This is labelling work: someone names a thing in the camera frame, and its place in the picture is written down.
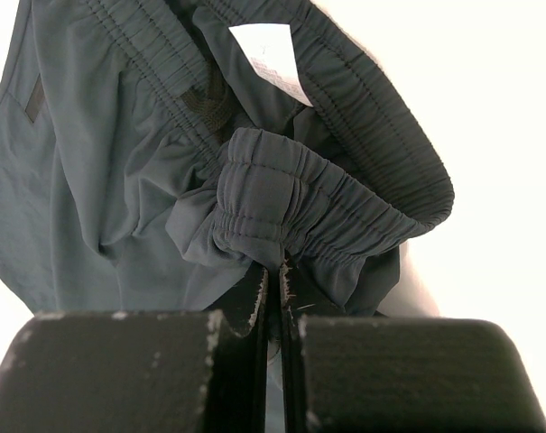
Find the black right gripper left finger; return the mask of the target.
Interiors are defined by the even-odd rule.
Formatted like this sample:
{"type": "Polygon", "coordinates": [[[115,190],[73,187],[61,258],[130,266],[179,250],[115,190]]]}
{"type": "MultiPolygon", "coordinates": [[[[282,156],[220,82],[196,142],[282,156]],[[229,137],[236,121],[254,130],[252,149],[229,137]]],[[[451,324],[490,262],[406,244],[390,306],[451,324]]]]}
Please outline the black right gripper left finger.
{"type": "Polygon", "coordinates": [[[0,364],[0,432],[261,432],[269,275],[203,311],[41,313],[0,364]]]}

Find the dark navy shorts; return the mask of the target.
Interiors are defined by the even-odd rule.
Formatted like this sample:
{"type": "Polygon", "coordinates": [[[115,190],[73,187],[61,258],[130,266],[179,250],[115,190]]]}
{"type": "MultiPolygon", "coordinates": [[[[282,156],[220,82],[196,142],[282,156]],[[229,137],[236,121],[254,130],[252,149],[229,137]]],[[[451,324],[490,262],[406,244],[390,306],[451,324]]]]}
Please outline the dark navy shorts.
{"type": "Polygon", "coordinates": [[[450,177],[310,1],[22,1],[0,85],[0,279],[32,312],[204,309],[291,257],[370,314],[450,177]]]}

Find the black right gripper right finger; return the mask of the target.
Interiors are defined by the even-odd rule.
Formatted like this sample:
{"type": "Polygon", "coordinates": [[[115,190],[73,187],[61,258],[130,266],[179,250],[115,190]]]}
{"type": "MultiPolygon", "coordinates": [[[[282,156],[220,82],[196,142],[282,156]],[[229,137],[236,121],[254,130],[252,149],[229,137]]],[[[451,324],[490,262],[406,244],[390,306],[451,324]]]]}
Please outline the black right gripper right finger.
{"type": "Polygon", "coordinates": [[[478,319],[351,317],[279,272],[289,432],[545,432],[522,358],[478,319]]]}

